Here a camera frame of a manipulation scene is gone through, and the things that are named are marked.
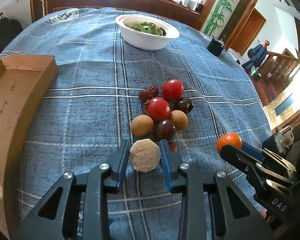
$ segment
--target plaid tablecloth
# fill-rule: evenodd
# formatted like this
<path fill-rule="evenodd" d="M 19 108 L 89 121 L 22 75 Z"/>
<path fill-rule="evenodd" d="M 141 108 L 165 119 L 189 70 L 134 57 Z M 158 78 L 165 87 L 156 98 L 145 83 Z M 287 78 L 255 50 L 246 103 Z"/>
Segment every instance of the plaid tablecloth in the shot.
<path fill-rule="evenodd" d="M 21 180 L 22 218 L 65 171 L 88 172 L 116 151 L 121 139 L 140 139 L 129 129 L 141 114 L 139 91 L 160 88 L 173 78 L 183 82 L 184 96 L 195 105 L 189 126 L 175 135 L 183 161 L 202 171 L 225 171 L 258 207 L 245 176 L 215 150 L 225 133 L 236 132 L 257 147 L 270 135 L 248 75 L 227 52 L 210 54 L 208 37 L 158 16 L 175 26 L 180 37 L 159 51 L 130 46 L 114 19 L 131 13 L 140 14 L 112 8 L 56 12 L 25 29 L 0 55 L 51 54 L 59 68 L 24 144 L 21 177 L 16 178 Z M 177 239 L 181 196 L 167 191 L 160 167 L 141 173 L 129 163 L 122 192 L 109 199 L 113 239 Z"/>

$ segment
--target reddish-brown floor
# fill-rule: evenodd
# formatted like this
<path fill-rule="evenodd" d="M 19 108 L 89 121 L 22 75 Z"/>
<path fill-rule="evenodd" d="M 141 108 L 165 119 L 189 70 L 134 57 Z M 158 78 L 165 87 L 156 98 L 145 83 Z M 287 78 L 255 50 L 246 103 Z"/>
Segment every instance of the reddish-brown floor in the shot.
<path fill-rule="evenodd" d="M 268 105 L 272 100 L 280 95 L 289 84 L 284 80 L 278 81 L 274 77 L 268 78 L 267 76 L 260 77 L 259 75 L 254 75 L 253 77 L 250 76 L 250 78 L 263 106 Z"/>

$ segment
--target brown cardboard tray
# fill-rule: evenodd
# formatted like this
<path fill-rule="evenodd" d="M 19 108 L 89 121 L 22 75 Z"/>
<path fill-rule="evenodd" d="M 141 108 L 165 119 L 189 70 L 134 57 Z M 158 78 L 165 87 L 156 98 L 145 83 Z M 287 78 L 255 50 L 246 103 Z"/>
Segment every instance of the brown cardboard tray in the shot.
<path fill-rule="evenodd" d="M 0 230 L 13 232 L 20 217 L 17 187 L 20 153 L 28 126 L 58 74 L 51 55 L 12 55 L 0 60 Z"/>

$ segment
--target green leafy vegetables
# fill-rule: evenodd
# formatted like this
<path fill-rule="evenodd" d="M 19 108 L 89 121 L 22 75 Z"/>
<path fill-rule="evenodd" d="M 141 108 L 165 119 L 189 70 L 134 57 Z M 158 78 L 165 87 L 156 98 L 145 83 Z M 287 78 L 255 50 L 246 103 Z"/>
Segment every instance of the green leafy vegetables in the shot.
<path fill-rule="evenodd" d="M 158 36 L 165 36 L 167 34 L 163 28 L 157 27 L 154 23 L 151 22 L 136 23 L 130 28 L 138 32 L 149 33 Z"/>

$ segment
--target wooden door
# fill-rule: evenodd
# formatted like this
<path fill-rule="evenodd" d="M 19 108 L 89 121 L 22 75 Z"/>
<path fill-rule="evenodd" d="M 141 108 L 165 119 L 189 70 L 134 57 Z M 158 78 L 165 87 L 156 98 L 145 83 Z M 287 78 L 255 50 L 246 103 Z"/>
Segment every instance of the wooden door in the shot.
<path fill-rule="evenodd" d="M 242 56 L 265 22 L 266 19 L 254 8 L 239 35 L 235 38 L 231 48 Z"/>

